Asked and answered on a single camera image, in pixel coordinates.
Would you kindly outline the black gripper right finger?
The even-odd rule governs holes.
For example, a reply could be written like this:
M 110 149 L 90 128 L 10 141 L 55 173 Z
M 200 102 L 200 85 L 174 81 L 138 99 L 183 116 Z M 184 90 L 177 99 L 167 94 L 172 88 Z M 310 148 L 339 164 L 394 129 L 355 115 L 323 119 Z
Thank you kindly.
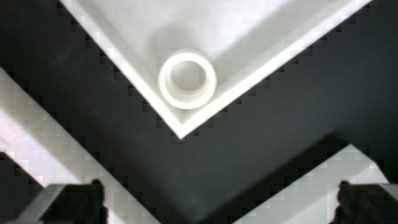
M 398 184 L 341 182 L 330 224 L 398 224 Z

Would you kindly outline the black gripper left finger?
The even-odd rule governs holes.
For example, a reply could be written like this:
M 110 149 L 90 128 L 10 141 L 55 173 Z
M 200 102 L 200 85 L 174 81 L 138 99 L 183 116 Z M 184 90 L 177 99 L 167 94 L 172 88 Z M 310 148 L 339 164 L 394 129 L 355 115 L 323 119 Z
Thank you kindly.
M 51 184 L 16 218 L 16 224 L 106 224 L 106 221 L 99 180 L 88 184 Z

